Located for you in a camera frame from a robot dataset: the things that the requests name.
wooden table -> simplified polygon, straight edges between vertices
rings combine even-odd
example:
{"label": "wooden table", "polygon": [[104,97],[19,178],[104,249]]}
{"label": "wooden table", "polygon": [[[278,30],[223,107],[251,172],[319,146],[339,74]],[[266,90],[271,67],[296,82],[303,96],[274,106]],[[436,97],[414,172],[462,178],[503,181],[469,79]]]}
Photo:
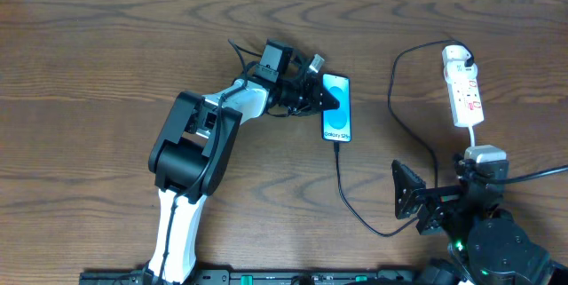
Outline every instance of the wooden table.
{"label": "wooden table", "polygon": [[[510,175],[568,160],[568,0],[0,0],[0,282],[76,283],[153,254],[159,201],[147,157],[176,95],[230,85],[226,42],[267,37],[326,58],[352,82],[345,190],[383,231],[394,218],[397,158],[433,186],[428,154],[389,116],[394,58],[458,38],[475,52],[485,121],[478,144],[507,151]],[[393,108],[430,142],[441,185],[468,145],[452,124],[442,46],[399,64]],[[568,176],[508,187],[504,207],[568,264]],[[243,268],[377,268],[444,257],[446,237],[414,228],[382,239],[337,193],[320,118],[264,116],[241,127],[206,205],[201,262]]]}

power strip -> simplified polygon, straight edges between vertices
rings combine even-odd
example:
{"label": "power strip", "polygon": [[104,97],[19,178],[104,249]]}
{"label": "power strip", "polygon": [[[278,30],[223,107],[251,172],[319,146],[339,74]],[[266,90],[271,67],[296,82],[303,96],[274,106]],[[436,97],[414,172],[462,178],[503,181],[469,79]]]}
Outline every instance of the power strip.
{"label": "power strip", "polygon": [[477,65],[466,67],[470,57],[471,53],[461,45],[449,45],[442,51],[444,78],[456,127],[471,128],[484,120],[477,87]]}

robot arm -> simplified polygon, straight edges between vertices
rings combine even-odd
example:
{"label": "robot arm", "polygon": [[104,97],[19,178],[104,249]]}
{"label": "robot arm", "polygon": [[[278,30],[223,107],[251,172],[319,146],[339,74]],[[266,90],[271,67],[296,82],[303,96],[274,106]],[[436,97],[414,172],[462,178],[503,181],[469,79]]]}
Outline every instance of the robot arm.
{"label": "robot arm", "polygon": [[402,219],[417,214],[420,235],[445,232],[459,274],[472,283],[565,283],[565,267],[532,243],[509,212],[498,208],[509,161],[495,146],[475,146],[472,126],[484,116],[473,54],[465,45],[453,44],[443,50],[442,59],[454,125],[469,127],[471,138],[464,156],[454,157],[459,185],[426,188],[421,178],[395,160],[395,216]]}
{"label": "robot arm", "polygon": [[[298,73],[284,78],[290,62],[298,66]],[[275,105],[284,106],[286,116],[339,107],[321,86],[323,62],[317,54],[307,61],[293,48],[268,40],[252,76],[247,77],[245,69],[231,87],[219,93],[201,96],[184,91],[177,96],[148,161],[159,188],[161,215],[145,281],[162,278],[183,283],[190,277],[201,211],[225,174],[241,124]],[[208,141],[201,146],[184,138],[185,132]]]}

black cable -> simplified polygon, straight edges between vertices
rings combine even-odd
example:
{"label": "black cable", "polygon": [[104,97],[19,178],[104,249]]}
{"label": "black cable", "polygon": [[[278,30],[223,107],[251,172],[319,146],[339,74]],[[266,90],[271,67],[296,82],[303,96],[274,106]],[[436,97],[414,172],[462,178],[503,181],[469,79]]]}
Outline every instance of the black cable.
{"label": "black cable", "polygon": [[402,232],[402,230],[404,230],[405,228],[407,228],[408,226],[413,224],[413,222],[415,222],[418,219],[418,218],[413,218],[413,219],[409,220],[404,225],[399,227],[398,230],[396,230],[392,233],[381,233],[381,232],[375,230],[371,225],[369,225],[365,221],[365,219],[363,219],[357,213],[357,211],[349,204],[349,202],[347,202],[347,199],[345,198],[345,195],[343,194],[343,189],[341,187],[341,174],[340,174],[340,171],[339,171],[339,143],[338,142],[334,142],[334,152],[335,152],[335,169],[337,170],[337,188],[339,189],[339,197],[341,197],[341,200],[343,201],[343,203],[345,203],[345,206],[347,206],[347,208],[351,211],[351,213],[355,216],[355,218],[357,218],[359,220],[359,222],[361,222],[361,224],[363,224],[363,226],[365,226],[369,231],[371,231],[373,234],[375,234],[377,236],[391,237],[391,236],[394,236],[394,235]]}
{"label": "black cable", "polygon": [[516,178],[508,178],[508,179],[489,178],[489,179],[484,179],[484,181],[487,184],[499,184],[499,185],[515,184],[515,183],[530,181],[530,180],[537,179],[537,178],[544,178],[544,177],[547,177],[549,175],[559,174],[559,173],[566,172],[566,171],[568,171],[568,164],[563,165],[563,166],[558,166],[558,167],[548,169],[548,170],[540,170],[538,172],[522,175],[522,176],[516,177]]}
{"label": "black cable", "polygon": [[[213,139],[213,147],[211,148],[211,153],[209,154],[209,159],[207,160],[207,163],[205,164],[203,170],[201,170],[201,173],[199,173],[199,176],[195,180],[196,182],[201,181],[205,177],[205,174],[207,174],[207,171],[209,170],[209,167],[211,167],[213,159],[215,158],[215,153],[217,152],[217,147],[219,145],[219,137],[221,136],[221,126],[223,125],[222,122],[223,103],[225,103],[228,97],[232,96],[234,93],[240,90],[241,89],[234,89],[230,92],[223,93],[219,98],[219,101],[217,103],[217,120],[216,120],[217,127],[215,128],[215,138]],[[182,196],[188,195],[191,192],[191,190],[192,187],[189,187],[182,193]]]}
{"label": "black cable", "polygon": [[258,53],[254,53],[253,51],[249,51],[249,50],[247,50],[247,49],[243,49],[243,48],[241,48],[239,45],[236,45],[236,46],[237,46],[237,49],[239,49],[239,50],[241,50],[241,51],[243,51],[243,52],[245,52],[245,53],[248,53],[248,54],[250,54],[250,55],[252,55],[252,56],[256,56],[256,57],[259,57],[259,58],[262,58],[262,57],[263,57],[262,55],[260,55],[260,54],[258,54]]}
{"label": "black cable", "polygon": [[387,93],[387,108],[389,109],[390,115],[392,115],[392,117],[395,119],[395,121],[397,121],[397,123],[406,131],[406,133],[408,133],[408,135],[410,135],[410,137],[412,137],[415,141],[417,141],[418,143],[420,143],[420,145],[422,145],[424,148],[426,148],[426,150],[428,151],[428,153],[430,153],[430,156],[432,157],[432,162],[434,163],[434,187],[438,187],[438,158],[436,157],[436,153],[434,152],[434,150],[428,145],[428,143],[426,143],[423,139],[421,139],[418,135],[416,135],[412,130],[410,130],[410,128],[408,128],[408,126],[406,126],[402,121],[400,121],[400,119],[398,118],[398,116],[394,113],[394,111],[392,111],[392,107],[391,107],[391,94],[392,94],[392,87],[394,85],[394,77],[395,77],[395,73],[397,71],[397,63],[398,60],[405,54],[414,51],[414,50],[418,50],[421,49],[423,47],[427,47],[427,46],[431,46],[431,45],[436,45],[436,44],[459,44],[461,46],[463,46],[470,54],[471,57],[469,59],[466,60],[466,67],[470,67],[473,65],[474,63],[474,59],[473,59],[473,52],[470,51],[468,49],[468,47],[463,44],[460,41],[457,40],[453,40],[453,39],[448,39],[448,40],[441,40],[441,41],[435,41],[435,42],[430,42],[430,43],[426,43],[426,44],[422,44],[422,45],[418,45],[415,46],[413,48],[410,48],[408,50],[404,50],[402,51],[396,59],[394,59],[394,63],[392,64],[392,73],[390,74],[390,84],[389,84],[389,91]]}
{"label": "black cable", "polygon": [[247,80],[249,79],[249,71],[252,67],[255,67],[256,64],[258,64],[258,61],[250,61],[247,66],[245,66],[245,72],[244,72],[244,77],[247,78]]}
{"label": "black cable", "polygon": [[473,283],[473,279],[471,278],[471,274],[469,273],[467,267],[462,262],[461,257],[455,255],[454,243],[451,242],[451,241],[447,244],[447,252],[448,252],[448,254],[450,254],[450,257],[452,258],[454,265],[456,266],[458,272],[460,272],[462,276],[465,276],[465,278],[467,280],[469,280],[471,283]]}
{"label": "black cable", "polygon": [[[201,183],[201,181],[196,179],[193,182],[193,184],[191,185],[191,187],[189,187],[186,191],[196,187],[197,184],[199,184],[199,183]],[[178,207],[178,198],[181,197],[182,195],[183,195],[183,192],[177,193],[176,196],[174,196],[174,199],[171,203],[170,220],[168,221],[168,229],[166,230],[166,243],[165,243],[164,249],[163,249],[162,264],[160,265],[160,272],[158,273],[158,281],[156,282],[156,284],[163,284],[163,282],[164,282],[163,272],[164,272],[164,268],[166,267],[166,259],[168,259],[168,255],[170,254],[169,249],[170,249],[171,227],[172,227],[173,222],[174,222],[174,214],[176,213],[176,208]]]}
{"label": "black cable", "polygon": [[242,88],[244,89],[247,86],[247,83],[249,82],[249,77],[247,75],[247,66],[245,64],[245,59],[242,58],[242,54],[241,54],[241,50],[239,50],[239,46],[237,44],[235,44],[234,41],[231,40],[231,39],[228,39],[227,41],[234,48],[234,51],[236,51],[237,55],[239,56],[239,61],[241,62],[241,65],[242,65],[242,73],[243,73],[243,79],[244,79],[244,84],[242,85]]}
{"label": "black cable", "polygon": [[272,116],[272,117],[289,117],[289,116],[292,115],[292,114],[290,113],[290,110],[288,110],[287,113],[282,113],[282,114],[278,114],[278,115],[271,114],[269,111],[266,111],[266,113],[267,113],[268,115]]}

blue phone screen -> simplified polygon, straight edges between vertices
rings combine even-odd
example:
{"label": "blue phone screen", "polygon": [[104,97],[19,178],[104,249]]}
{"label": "blue phone screen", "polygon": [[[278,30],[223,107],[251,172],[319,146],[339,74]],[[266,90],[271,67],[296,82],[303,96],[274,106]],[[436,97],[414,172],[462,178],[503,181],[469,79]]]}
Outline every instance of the blue phone screen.
{"label": "blue phone screen", "polygon": [[339,100],[339,108],[323,112],[323,138],[351,141],[351,103],[349,101],[349,79],[339,75],[323,75],[323,86]]}

